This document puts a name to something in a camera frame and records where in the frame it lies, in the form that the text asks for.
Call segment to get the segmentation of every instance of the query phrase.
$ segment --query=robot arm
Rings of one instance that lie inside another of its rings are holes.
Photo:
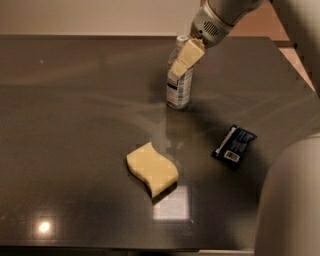
[[[205,46],[220,43],[247,13],[264,0],[207,0],[193,19],[190,35],[202,39]]]
[[[178,80],[199,61],[205,48],[220,43],[234,25],[247,13],[257,9],[264,0],[207,0],[191,25],[191,39],[180,50],[168,77]]]

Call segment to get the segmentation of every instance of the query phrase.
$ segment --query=sponge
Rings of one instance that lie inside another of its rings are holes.
[[[160,155],[151,142],[127,155],[130,171],[151,191],[152,198],[159,195],[178,180],[176,166]]]

